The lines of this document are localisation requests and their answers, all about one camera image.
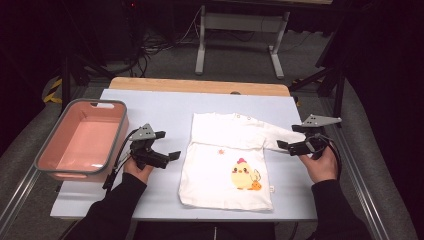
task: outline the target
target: table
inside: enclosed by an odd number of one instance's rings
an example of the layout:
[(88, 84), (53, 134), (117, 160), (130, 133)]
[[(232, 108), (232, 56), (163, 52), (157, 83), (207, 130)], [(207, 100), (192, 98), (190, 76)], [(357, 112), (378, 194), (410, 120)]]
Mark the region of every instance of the table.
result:
[[(102, 99), (119, 99), (126, 103), (130, 127), (128, 131), (148, 122), (155, 131), (166, 131), (165, 139), (155, 142), (160, 153), (181, 151), (179, 160), (166, 169), (155, 169), (149, 187), (141, 197), (134, 219), (156, 221), (292, 221), (315, 220), (316, 212), (310, 186), (313, 184), (297, 157), (265, 151), (269, 181), (275, 187), (271, 194), (272, 211), (237, 211), (200, 209), (184, 206), (178, 197), (179, 180), (185, 151), (189, 143), (193, 111), (231, 113), (237, 110), (274, 125), (289, 128), (300, 119), (294, 101), (283, 85), (208, 82), (170, 79), (115, 78)], [(240, 92), (252, 95), (221, 93)], [(121, 181), (121, 174), (115, 181)], [(65, 181), (52, 208), (51, 216), (78, 219), (85, 216), (105, 191), (102, 183)]]
[[(332, 3), (332, 0), (295, 0), (292, 2), (307, 3), (312, 5), (329, 5)], [(206, 29), (270, 32), (276, 33), (274, 45), (269, 46), (269, 53), (271, 56), (272, 65), (274, 66), (276, 77), (278, 79), (283, 79), (284, 73), (283, 69), (281, 68), (280, 59), (278, 58), (277, 54), (280, 48), (281, 40), (284, 36), (284, 31), (286, 29), (289, 16), (290, 12), (288, 11), (283, 12), (281, 17), (213, 13), (206, 12), (205, 5), (202, 5), (200, 15), (199, 49), (197, 51), (195, 73), (197, 75), (203, 74), (203, 65), (205, 61), (206, 51)]]

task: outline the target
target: black sleeve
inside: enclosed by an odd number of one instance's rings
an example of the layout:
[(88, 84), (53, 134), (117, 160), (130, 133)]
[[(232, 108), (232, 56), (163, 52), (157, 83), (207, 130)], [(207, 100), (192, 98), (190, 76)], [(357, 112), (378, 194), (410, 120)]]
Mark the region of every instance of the black sleeve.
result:
[(316, 239), (371, 239), (365, 224), (355, 216), (336, 180), (318, 182), (312, 186), (318, 226)]
[(147, 185), (131, 174), (123, 173), (122, 183), (102, 201), (95, 202), (66, 236), (66, 240), (125, 239), (131, 217)]

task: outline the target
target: wires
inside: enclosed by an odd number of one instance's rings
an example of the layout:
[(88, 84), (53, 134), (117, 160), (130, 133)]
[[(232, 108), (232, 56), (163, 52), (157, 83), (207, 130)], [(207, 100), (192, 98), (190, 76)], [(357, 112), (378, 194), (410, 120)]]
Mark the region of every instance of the wires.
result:
[(292, 230), (292, 234), (290, 235), (289, 240), (293, 240), (294, 239), (294, 236), (296, 236), (296, 232), (297, 232), (297, 227), (298, 226), (299, 226), (299, 222), (295, 222), (294, 223), (293, 230)]
[(119, 170), (122, 168), (122, 166), (124, 165), (124, 163), (129, 159), (129, 154), (127, 154), (126, 156), (125, 156), (125, 160), (123, 160), (123, 161), (119, 161), (119, 157), (121, 156), (121, 154), (122, 154), (122, 151), (124, 150), (124, 147), (125, 147), (125, 145), (127, 144), (127, 142), (128, 142), (128, 139), (131, 137), (131, 135), (133, 135), (136, 131), (137, 131), (138, 129), (134, 129), (134, 130), (132, 130), (129, 134), (128, 134), (128, 136), (125, 138), (125, 140), (124, 140), (124, 142), (122, 143), (122, 145), (121, 145), (121, 148), (119, 149), (119, 152), (118, 152), (118, 155), (116, 155), (116, 160), (115, 160), (115, 163), (114, 163), (114, 165), (113, 165), (113, 168), (112, 168), (112, 172), (107, 176), (107, 178), (106, 178), (106, 181), (105, 181), (105, 183), (103, 184), (103, 189), (106, 189), (106, 195), (112, 190), (112, 186), (113, 186), (113, 183), (115, 182), (115, 178), (116, 178), (116, 175), (118, 174), (118, 172), (119, 172)]
[(69, 234), (69, 232), (75, 227), (75, 225), (79, 222), (78, 221), (73, 221), (67, 228), (66, 230), (62, 233), (62, 235), (60, 235), (60, 237), (58, 238), (58, 240), (63, 240), (65, 239), (65, 237)]
[(302, 46), (302, 44), (305, 42), (305, 40), (309, 37), (309, 36), (311, 36), (311, 32), (310, 33), (308, 33), (308, 35), (306, 35), (303, 39), (302, 39), (302, 41), (300, 41), (300, 43), (298, 43), (298, 44), (296, 44), (296, 45), (294, 45), (294, 46), (292, 46), (292, 47), (289, 47), (289, 48), (287, 48), (287, 49), (283, 49), (283, 50), (280, 50), (280, 51), (278, 51), (278, 52), (287, 52), (287, 51), (290, 51), (290, 50), (292, 50), (292, 49), (295, 49), (295, 48), (297, 48), (297, 47), (300, 47), (300, 46)]
[(151, 35), (150, 33), (148, 33), (147, 38), (144, 39), (144, 46), (141, 47), (141, 49), (147, 55), (152, 56), (152, 55), (158, 54), (159, 52), (161, 52), (163, 50), (171, 49), (171, 48), (173, 48), (177, 45), (191, 43), (192, 40), (190, 40), (189, 42), (184, 42), (184, 40), (186, 40), (186, 38), (189, 36), (190, 32), (193, 31), (193, 30), (191, 30), (193, 28), (193, 26), (194, 26), (194, 32), (196, 33), (197, 38), (199, 38), (200, 36), (199, 36), (199, 32), (198, 32), (197, 26), (196, 26), (196, 19), (199, 16), (200, 11), (201, 11), (201, 8), (199, 8), (199, 10), (194, 15), (194, 18), (191, 21), (187, 31), (184, 33), (184, 35), (182, 37), (180, 37), (175, 42), (175, 44), (168, 43), (168, 41), (166, 41), (160, 35)]
[(138, 68), (141, 71), (141, 76), (140, 77), (143, 77), (144, 78), (144, 77), (146, 77), (146, 71), (147, 71), (147, 58), (146, 58), (145, 55), (143, 55), (143, 59), (145, 61), (144, 70), (143, 70), (143, 68), (140, 65), (140, 59), (137, 60), (137, 66), (138, 66)]
[(315, 150), (314, 152), (312, 152), (313, 155), (322, 153), (322, 151), (324, 151), (324, 149), (327, 146), (331, 149), (334, 156), (336, 157), (336, 161), (337, 161), (337, 181), (339, 181), (340, 175), (342, 174), (342, 161), (341, 161), (341, 157), (340, 157), (340, 152), (337, 149), (336, 144), (334, 143), (334, 140), (325, 136), (325, 135), (322, 135), (322, 134), (315, 134), (314, 136), (308, 137), (305, 140), (305, 142), (310, 141), (311, 139), (318, 139), (318, 140), (323, 141), (325, 143), (325, 146), (323, 146), (321, 149), (318, 149), (318, 150)]
[[(119, 73), (123, 73), (123, 72), (126, 72), (126, 71), (130, 71), (131, 73), (132, 73), (132, 68), (137, 64), (137, 61), (138, 61), (138, 59), (139, 59), (139, 57), (140, 57), (140, 50), (138, 50), (137, 51), (137, 54), (136, 54), (136, 56), (135, 56), (135, 58), (134, 58), (134, 60), (129, 60), (130, 61), (130, 63), (129, 63), (129, 65), (128, 66), (126, 66), (126, 67), (123, 67), (123, 68), (121, 68), (121, 69), (117, 69), (117, 70), (107, 70), (108, 72), (110, 72), (110, 73), (112, 73), (112, 74), (119, 74)], [(100, 74), (100, 73), (98, 73), (98, 72), (95, 72), (95, 71), (91, 71), (91, 70), (89, 70), (89, 69), (85, 69), (85, 71), (88, 73), (88, 74), (90, 74), (91, 76), (94, 76), (94, 77), (100, 77), (100, 76), (103, 76), (102, 74)]]
[(239, 40), (240, 42), (249, 42), (250, 40), (252, 40), (253, 36), (255, 35), (255, 32), (245, 32), (247, 34), (250, 34), (250, 36), (247, 39), (242, 39), (239, 36), (237, 36), (233, 31), (225, 31), (225, 33)]

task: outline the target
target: person's left hand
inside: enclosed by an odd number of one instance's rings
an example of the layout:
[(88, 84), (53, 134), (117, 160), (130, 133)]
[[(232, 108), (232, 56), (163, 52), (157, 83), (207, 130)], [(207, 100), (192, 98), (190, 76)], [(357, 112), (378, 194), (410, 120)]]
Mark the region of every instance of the person's left hand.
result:
[(146, 165), (143, 170), (137, 167), (137, 163), (134, 159), (130, 157), (128, 161), (124, 165), (124, 172), (133, 175), (138, 178), (140, 181), (147, 184), (147, 180), (149, 179), (150, 173), (153, 171), (153, 166)]

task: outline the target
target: cartoon chick print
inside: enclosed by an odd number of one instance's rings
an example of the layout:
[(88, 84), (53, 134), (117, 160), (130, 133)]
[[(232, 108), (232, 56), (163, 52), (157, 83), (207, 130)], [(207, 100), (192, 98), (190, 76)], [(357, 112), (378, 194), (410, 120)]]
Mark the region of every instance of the cartoon chick print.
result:
[(262, 185), (259, 183), (261, 175), (258, 170), (252, 171), (246, 160), (240, 158), (234, 165), (231, 173), (231, 180), (239, 190), (261, 190)]

